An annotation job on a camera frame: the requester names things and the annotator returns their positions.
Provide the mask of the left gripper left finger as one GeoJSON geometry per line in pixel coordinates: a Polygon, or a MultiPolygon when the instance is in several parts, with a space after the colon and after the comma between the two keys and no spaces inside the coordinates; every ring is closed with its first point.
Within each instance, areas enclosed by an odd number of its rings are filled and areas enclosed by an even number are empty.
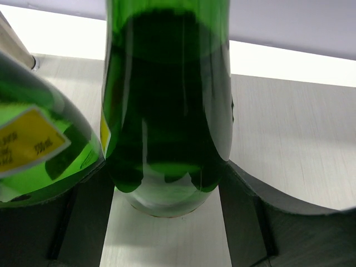
{"type": "Polygon", "coordinates": [[[112,198],[100,164],[48,202],[1,207],[1,266],[99,266],[112,198]]]}

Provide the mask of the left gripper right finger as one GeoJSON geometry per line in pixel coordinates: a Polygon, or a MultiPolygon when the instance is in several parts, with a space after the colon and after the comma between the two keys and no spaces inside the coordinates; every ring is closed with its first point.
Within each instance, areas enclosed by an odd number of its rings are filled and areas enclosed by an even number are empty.
{"type": "Polygon", "coordinates": [[[355,209],[299,200],[232,162],[219,194],[233,266],[355,265],[355,209]]]}

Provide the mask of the green glass bottle front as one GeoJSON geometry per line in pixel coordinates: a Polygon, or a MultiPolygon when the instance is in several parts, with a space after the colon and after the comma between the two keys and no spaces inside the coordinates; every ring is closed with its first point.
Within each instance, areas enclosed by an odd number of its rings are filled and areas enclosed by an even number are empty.
{"type": "Polygon", "coordinates": [[[1,54],[1,208],[50,201],[89,178],[102,148],[78,108],[1,54]]]}

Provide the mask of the green glass bottle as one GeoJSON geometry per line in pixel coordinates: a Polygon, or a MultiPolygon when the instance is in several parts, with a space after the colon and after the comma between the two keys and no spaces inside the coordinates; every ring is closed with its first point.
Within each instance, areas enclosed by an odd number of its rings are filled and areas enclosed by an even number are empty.
{"type": "Polygon", "coordinates": [[[107,1],[102,129],[116,188],[155,217],[185,215],[230,157],[229,1],[107,1]]]}
{"type": "Polygon", "coordinates": [[[102,148],[78,108],[1,54],[1,208],[50,201],[89,178],[102,148]]]}

